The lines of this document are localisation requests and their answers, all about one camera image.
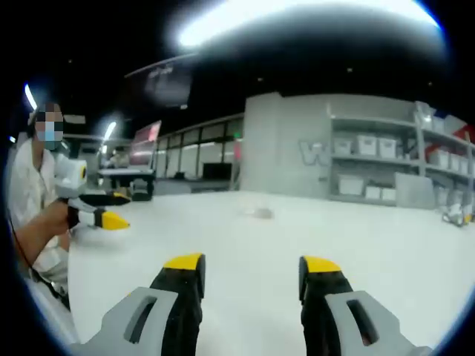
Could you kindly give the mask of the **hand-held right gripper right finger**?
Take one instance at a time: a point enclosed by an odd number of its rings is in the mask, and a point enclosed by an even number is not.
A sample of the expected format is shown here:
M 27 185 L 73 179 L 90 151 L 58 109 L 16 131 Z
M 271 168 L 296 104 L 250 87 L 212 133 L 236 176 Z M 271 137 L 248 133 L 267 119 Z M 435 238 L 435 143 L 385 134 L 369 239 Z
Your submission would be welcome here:
M 355 291 L 340 266 L 299 259 L 298 293 L 307 355 L 431 355 L 412 344 L 399 319 L 365 291 Z

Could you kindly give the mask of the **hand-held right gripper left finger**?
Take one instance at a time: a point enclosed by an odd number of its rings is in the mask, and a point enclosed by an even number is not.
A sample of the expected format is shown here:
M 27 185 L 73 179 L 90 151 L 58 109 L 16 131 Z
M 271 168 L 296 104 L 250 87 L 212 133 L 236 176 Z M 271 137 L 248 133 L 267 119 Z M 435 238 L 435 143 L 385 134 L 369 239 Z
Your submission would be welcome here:
M 72 355 L 195 355 L 206 255 L 193 253 L 167 261 L 151 285 L 138 287 L 105 313 L 99 331 Z

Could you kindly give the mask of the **person's left hand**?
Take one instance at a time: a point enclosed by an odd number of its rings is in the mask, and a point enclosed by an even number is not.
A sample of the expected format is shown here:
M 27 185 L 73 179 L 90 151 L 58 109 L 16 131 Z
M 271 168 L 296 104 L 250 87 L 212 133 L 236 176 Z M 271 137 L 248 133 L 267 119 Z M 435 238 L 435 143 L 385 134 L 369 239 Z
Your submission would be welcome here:
M 52 202 L 44 209 L 43 217 L 49 234 L 64 234 L 70 228 L 69 205 L 61 200 Z

